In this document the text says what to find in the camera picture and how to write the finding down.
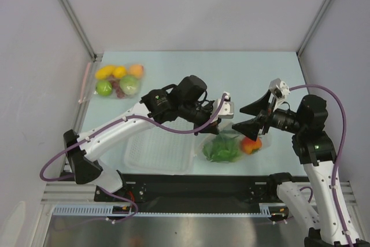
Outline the clear zip top bag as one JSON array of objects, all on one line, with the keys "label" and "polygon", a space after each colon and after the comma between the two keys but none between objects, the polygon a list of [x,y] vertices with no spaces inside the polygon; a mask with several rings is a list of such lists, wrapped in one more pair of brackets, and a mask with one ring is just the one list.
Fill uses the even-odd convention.
[{"label": "clear zip top bag", "polygon": [[253,141],[233,130],[232,125],[231,121],[222,122],[217,135],[204,137],[194,149],[195,156],[209,163],[235,163],[271,146],[271,135],[259,133]]}]

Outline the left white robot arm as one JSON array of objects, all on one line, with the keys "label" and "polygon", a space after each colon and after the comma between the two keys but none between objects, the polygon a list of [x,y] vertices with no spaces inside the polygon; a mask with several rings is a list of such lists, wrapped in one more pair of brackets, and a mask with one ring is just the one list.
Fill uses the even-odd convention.
[{"label": "left white robot arm", "polygon": [[78,185],[88,183],[106,191],[115,201],[124,199],[127,186],[121,172],[99,159],[110,148],[138,133],[158,127],[174,134],[217,134],[222,119],[233,117],[229,93],[210,101],[206,83],[197,76],[186,76],[179,84],[154,89],[142,96],[122,115],[93,130],[63,134],[71,178]]}]

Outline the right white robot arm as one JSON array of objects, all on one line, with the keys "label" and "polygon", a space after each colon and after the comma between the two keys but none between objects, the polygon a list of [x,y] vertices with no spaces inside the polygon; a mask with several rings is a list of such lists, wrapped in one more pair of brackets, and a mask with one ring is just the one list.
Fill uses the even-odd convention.
[{"label": "right white robot arm", "polygon": [[270,89],[259,100],[240,108],[253,118],[232,126],[233,130],[255,141],[270,128],[292,133],[292,146],[312,188],[316,206],[302,196],[287,172],[268,178],[267,196],[282,201],[304,232],[305,246],[369,246],[361,239],[346,207],[339,185],[339,152],[324,130],[328,117],[327,102],[308,94],[296,111],[279,109],[287,90]]}]

